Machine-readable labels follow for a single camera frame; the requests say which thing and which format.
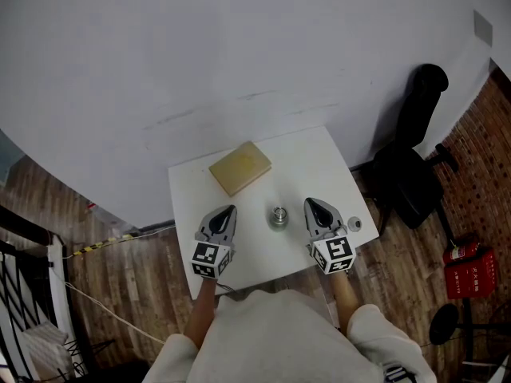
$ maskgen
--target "person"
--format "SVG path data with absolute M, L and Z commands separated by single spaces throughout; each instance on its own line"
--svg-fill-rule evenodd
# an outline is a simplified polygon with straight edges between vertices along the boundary
M 360 306 L 344 271 L 326 276 L 342 333 L 324 304 L 293 290 L 223 296 L 215 310 L 216 280 L 204 278 L 184 332 L 168 338 L 144 383 L 436 382 L 418 344 L 377 306 Z

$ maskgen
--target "forearm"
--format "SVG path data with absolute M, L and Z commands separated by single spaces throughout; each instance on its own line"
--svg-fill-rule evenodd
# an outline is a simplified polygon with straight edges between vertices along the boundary
M 337 306 L 341 332 L 346 335 L 351 315 L 360 307 L 357 295 L 345 271 L 328 275 Z
M 209 326 L 211 326 L 215 317 L 215 289 L 215 279 L 203 278 L 190 319 L 184 328 L 184 336 L 192 339 L 197 349 L 202 346 Z

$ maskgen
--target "red box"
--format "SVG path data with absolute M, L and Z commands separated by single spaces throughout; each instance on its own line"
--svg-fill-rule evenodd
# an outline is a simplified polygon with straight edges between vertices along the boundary
M 497 285 L 492 248 L 480 249 L 477 257 L 444 268 L 449 299 L 488 296 Z

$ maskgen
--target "table top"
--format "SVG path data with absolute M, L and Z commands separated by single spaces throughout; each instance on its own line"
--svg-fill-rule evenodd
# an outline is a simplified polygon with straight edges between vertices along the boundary
M 206 214 L 226 204 L 234 204 L 238 210 L 233 239 L 236 254 L 220 282 L 235 290 L 315 265 L 305 247 L 310 238 L 303 213 L 307 197 L 336 207 L 345 224 L 352 216 L 360 218 L 361 230 L 348 231 L 351 246 L 358 247 L 378 237 L 357 184 L 324 127 L 277 136 L 256 145 L 270 159 L 271 170 L 233 197 L 225 193 L 209 171 L 209 166 L 230 151 L 168 170 L 177 237 L 193 299 L 202 281 L 193 274 L 189 263 L 196 244 L 194 235 Z M 283 231 L 274 231 L 268 225 L 267 218 L 274 206 L 283 206 L 288 211 L 289 223 Z M 217 294 L 223 292 L 217 288 Z

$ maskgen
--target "white marker cube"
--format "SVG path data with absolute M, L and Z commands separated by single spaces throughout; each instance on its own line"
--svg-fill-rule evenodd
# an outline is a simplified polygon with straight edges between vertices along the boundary
M 192 271 L 201 277 L 218 279 L 231 261 L 232 249 L 228 246 L 194 241 L 192 250 Z
M 355 252 L 351 250 L 348 238 L 343 235 L 312 242 L 311 257 L 325 274 L 331 274 L 349 270 L 355 260 Z

